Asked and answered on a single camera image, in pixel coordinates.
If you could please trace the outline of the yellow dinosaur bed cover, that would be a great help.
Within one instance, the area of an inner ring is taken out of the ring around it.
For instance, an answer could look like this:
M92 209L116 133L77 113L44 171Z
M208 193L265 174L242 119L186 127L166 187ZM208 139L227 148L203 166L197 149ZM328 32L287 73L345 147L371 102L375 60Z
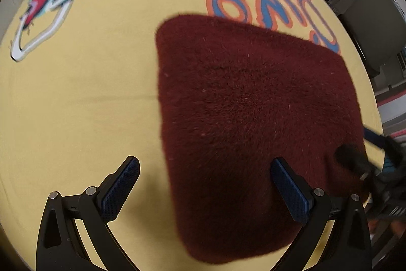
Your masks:
M211 270L177 235L160 140L155 32L208 0L23 0L1 40L1 225L30 268L48 195L82 193L133 155L141 175L110 227L141 270ZM321 41L343 56L363 122L382 124L350 37L324 0L278 0L280 31ZM222 11L258 24L257 0Z

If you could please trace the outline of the grey desk chair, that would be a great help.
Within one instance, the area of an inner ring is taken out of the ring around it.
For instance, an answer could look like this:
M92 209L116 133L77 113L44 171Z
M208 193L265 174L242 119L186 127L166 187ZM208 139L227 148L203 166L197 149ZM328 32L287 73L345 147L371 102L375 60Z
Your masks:
M370 78L405 47L405 19L392 0L355 0L338 18Z

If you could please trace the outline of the dark red knit sweater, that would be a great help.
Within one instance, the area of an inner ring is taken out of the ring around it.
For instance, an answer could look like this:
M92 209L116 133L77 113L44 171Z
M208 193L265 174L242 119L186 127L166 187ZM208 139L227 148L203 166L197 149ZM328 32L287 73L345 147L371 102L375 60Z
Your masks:
M187 252L223 264L287 246L300 225L270 178L284 158L334 197L367 192L335 151L365 151L343 58L255 25L179 15L156 32L161 139Z

